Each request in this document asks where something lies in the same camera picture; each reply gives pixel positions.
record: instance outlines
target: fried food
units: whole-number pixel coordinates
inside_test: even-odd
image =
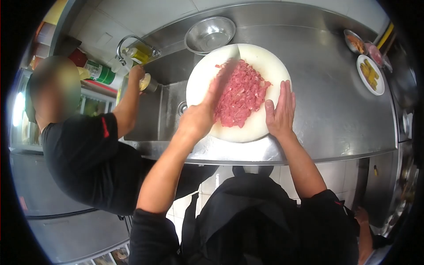
[[[352,45],[360,52],[364,53],[364,44],[357,37],[353,35],[348,35],[347,39],[352,43]]]
[[[364,74],[368,84],[372,87],[374,91],[376,91],[377,79],[379,78],[379,75],[371,66],[370,62],[368,62],[368,60],[365,59],[364,62],[359,65],[359,67],[361,68],[361,72]]]

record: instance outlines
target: forearm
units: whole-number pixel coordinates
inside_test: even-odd
[[[147,212],[167,212],[175,198],[180,173],[194,144],[178,132],[152,167],[140,189],[137,208]]]
[[[138,82],[136,78],[129,79],[127,91],[112,111],[117,120],[118,139],[131,132],[135,126],[139,103]]]
[[[286,155],[294,187],[300,198],[310,198],[327,189],[315,163],[293,133],[278,139]]]
[[[367,258],[371,255],[372,248],[372,236],[368,223],[360,225],[359,230],[359,265],[364,264]]]

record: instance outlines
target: shoe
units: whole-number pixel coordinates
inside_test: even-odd
[[[243,166],[233,166],[233,174],[234,176],[243,176],[244,174],[246,174],[246,172],[244,171],[244,167]]]
[[[274,170],[274,166],[259,166],[258,175],[269,177]]]

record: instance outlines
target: tile floor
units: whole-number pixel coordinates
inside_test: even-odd
[[[358,178],[359,160],[347,160],[339,162],[319,163],[317,168],[320,171],[327,188],[332,190],[340,200],[345,200],[348,208],[352,207]],[[257,166],[245,166],[245,171],[258,173]],[[233,177],[232,166],[220,166],[210,178],[199,186],[199,199],[196,205],[196,216],[205,206],[215,189],[226,179]],[[270,177],[287,192],[291,199],[297,200],[300,204],[299,196],[294,188],[293,180],[288,166],[275,166]],[[166,217],[174,222],[178,238],[181,242],[181,228],[186,208],[191,201],[191,195],[176,200],[169,209]]]

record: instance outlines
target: minced beef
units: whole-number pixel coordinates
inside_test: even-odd
[[[216,65],[221,69],[217,77],[222,75],[226,64]],[[242,128],[252,111],[258,111],[265,102],[266,90],[270,85],[251,65],[239,60],[219,99],[214,121],[219,119],[224,127],[237,125]]]

